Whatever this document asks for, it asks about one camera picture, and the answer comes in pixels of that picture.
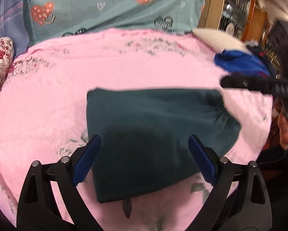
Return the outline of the right hand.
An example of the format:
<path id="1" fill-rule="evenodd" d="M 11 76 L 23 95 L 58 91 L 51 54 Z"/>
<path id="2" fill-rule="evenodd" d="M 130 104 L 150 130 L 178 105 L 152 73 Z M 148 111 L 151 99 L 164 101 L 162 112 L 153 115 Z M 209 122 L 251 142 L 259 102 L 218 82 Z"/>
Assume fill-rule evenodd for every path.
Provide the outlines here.
<path id="1" fill-rule="evenodd" d="M 284 115 L 280 99 L 275 99 L 272 110 L 272 145 L 288 150 L 288 120 Z"/>

